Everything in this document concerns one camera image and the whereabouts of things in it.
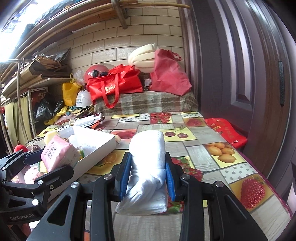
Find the fruit pattern tablecloth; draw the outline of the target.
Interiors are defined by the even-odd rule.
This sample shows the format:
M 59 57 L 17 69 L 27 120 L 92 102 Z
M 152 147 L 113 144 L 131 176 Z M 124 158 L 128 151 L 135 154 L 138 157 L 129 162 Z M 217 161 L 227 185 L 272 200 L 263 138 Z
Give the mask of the fruit pattern tablecloth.
M 292 219 L 288 206 L 251 162 L 208 127 L 197 111 L 106 116 L 98 128 L 120 136 L 121 141 L 112 153 L 80 176 L 77 181 L 83 184 L 97 180 L 119 164 L 134 134 L 158 130 L 164 134 L 166 151 L 172 161 L 185 173 L 210 184 L 222 181 L 239 200 L 242 193 L 243 204 L 268 240 L 277 240 Z M 235 158 L 234 162 L 222 162 L 212 155 L 218 148 L 222 148 L 227 158 Z M 179 240 L 182 202 L 169 199 L 166 213 L 150 216 L 119 215 L 114 212 L 115 207 L 116 203 L 112 203 L 116 240 Z

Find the white hard hat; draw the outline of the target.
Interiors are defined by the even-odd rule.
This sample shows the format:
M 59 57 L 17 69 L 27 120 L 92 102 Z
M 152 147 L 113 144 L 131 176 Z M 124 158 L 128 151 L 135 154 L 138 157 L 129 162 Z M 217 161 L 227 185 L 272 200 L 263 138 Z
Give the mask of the white hard hat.
M 76 106 L 78 108 L 86 108 L 93 104 L 91 95 L 87 90 L 82 90 L 77 94 Z

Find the white rectangular device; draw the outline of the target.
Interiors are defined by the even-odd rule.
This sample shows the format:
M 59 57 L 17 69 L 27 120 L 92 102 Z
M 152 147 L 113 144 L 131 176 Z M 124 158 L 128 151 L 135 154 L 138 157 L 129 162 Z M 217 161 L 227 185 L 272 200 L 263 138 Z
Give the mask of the white rectangular device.
M 88 127 L 94 125 L 95 123 L 100 123 L 104 119 L 105 119 L 105 117 L 103 116 L 102 113 L 97 113 L 97 114 L 90 115 L 90 116 L 87 116 L 84 118 L 79 118 L 74 122 L 73 125 L 83 127 L 83 128 L 88 128 Z

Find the white cardboard box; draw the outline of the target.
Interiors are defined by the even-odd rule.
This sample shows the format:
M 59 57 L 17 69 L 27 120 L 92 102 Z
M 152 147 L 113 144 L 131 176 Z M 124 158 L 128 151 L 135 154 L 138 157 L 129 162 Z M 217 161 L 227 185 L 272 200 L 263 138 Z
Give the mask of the white cardboard box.
M 74 147 L 82 147 L 85 157 L 73 168 L 73 177 L 50 192 L 49 201 L 52 201 L 72 182 L 78 180 L 116 148 L 115 135 L 90 128 L 72 126 L 59 131 L 58 134 L 63 138 L 68 138 Z

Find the red helmet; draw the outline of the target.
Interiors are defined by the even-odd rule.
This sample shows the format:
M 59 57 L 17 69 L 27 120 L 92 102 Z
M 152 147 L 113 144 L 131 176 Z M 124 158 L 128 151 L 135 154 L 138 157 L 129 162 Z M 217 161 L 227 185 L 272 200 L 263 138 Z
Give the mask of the red helmet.
M 84 82 L 87 83 L 90 78 L 99 77 L 101 73 L 108 73 L 109 69 L 102 64 L 95 64 L 89 67 L 84 74 Z

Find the red bag beside door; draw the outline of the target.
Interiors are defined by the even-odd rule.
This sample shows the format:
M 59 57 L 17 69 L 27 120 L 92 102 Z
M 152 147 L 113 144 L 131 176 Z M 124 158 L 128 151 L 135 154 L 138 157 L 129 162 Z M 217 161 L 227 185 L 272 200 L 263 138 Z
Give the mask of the red bag beside door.
M 224 118 L 206 118 L 206 124 L 218 132 L 235 149 L 242 148 L 247 144 L 247 138 L 236 132 L 234 127 Z

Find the pale yellow sponge block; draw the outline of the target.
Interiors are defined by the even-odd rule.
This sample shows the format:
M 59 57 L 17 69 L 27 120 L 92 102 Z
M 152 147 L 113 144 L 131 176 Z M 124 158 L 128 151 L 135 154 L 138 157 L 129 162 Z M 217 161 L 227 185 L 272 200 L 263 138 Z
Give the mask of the pale yellow sponge block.
M 44 136 L 44 143 L 45 145 L 48 145 L 49 142 L 51 141 L 51 139 L 53 137 L 55 137 L 55 135 L 58 135 L 58 132 L 56 130 L 52 130 L 52 131 L 49 131 L 45 134 Z

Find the yellow plastic bag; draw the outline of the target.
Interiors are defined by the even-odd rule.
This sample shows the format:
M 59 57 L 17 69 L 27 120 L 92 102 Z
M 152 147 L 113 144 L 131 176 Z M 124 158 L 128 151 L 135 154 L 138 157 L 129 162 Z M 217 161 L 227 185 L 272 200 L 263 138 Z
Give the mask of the yellow plastic bag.
M 82 87 L 76 82 L 73 74 L 70 74 L 70 81 L 62 84 L 63 100 L 66 106 L 76 105 L 76 98 Z

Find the metal storage shelf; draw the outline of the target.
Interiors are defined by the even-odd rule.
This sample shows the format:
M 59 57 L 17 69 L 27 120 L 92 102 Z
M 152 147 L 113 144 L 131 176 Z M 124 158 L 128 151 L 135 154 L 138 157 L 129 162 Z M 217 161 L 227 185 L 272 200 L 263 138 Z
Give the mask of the metal storage shelf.
M 70 80 L 71 68 L 50 58 L 17 63 L 17 71 L 1 90 L 5 141 L 13 149 L 37 136 L 34 108 L 49 87 Z

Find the white towel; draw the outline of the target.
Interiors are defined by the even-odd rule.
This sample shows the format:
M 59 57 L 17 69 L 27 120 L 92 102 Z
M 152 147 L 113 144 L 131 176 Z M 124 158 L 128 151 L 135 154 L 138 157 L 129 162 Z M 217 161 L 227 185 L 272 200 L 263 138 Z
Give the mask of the white towel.
M 120 215 L 154 215 L 167 211 L 166 149 L 164 134 L 148 130 L 135 134 L 129 144 L 132 156 L 127 190 L 115 211 Z

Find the dark red fabric bag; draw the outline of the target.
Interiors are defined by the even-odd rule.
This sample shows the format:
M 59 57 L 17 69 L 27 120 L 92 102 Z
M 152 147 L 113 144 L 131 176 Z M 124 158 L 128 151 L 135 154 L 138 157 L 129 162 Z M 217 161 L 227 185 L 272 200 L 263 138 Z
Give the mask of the dark red fabric bag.
M 158 49 L 154 54 L 154 71 L 150 74 L 150 91 L 167 92 L 183 96 L 191 90 L 184 69 L 178 64 L 182 58 L 170 50 Z

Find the pink tissue pack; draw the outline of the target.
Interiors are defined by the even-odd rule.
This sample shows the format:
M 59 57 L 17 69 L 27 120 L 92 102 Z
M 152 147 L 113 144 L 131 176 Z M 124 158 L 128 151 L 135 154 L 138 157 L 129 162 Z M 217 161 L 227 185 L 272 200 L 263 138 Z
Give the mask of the pink tissue pack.
M 78 150 L 58 135 L 53 136 L 41 153 L 41 160 L 48 172 L 64 165 L 74 168 L 80 158 Z

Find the black plastic bag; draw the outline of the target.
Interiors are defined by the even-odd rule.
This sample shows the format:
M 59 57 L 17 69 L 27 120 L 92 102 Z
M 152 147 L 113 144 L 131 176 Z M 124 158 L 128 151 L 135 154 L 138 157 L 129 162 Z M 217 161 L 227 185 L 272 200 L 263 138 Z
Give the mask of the black plastic bag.
M 60 100 L 57 103 L 50 103 L 43 98 L 37 103 L 34 109 L 35 121 L 51 120 L 64 106 L 64 101 Z

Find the cream foam roll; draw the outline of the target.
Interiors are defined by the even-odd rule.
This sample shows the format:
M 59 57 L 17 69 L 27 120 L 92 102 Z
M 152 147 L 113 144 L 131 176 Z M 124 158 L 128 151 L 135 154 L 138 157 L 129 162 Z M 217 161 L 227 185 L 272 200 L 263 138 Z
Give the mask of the cream foam roll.
M 158 49 L 156 43 L 141 46 L 129 54 L 128 64 L 142 73 L 152 73 L 154 71 L 154 54 Z

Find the plaid covered bench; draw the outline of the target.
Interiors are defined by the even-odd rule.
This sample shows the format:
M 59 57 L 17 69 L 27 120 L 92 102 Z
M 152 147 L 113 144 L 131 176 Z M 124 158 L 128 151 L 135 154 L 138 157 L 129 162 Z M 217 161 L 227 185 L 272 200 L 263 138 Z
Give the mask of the plaid covered bench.
M 155 91 L 122 94 L 114 108 L 107 108 L 102 98 L 98 99 L 94 104 L 94 112 L 103 113 L 103 115 L 189 112 L 197 110 L 198 103 L 191 91 L 184 96 Z

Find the red strawberry plush toy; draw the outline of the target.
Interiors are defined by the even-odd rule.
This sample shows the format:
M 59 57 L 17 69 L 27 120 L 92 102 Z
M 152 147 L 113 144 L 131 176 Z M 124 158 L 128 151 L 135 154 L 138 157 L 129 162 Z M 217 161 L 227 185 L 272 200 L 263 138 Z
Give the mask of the red strawberry plush toy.
M 18 151 L 23 151 L 23 152 L 27 152 L 28 149 L 26 146 L 18 144 L 14 147 L 14 153 L 18 152 Z

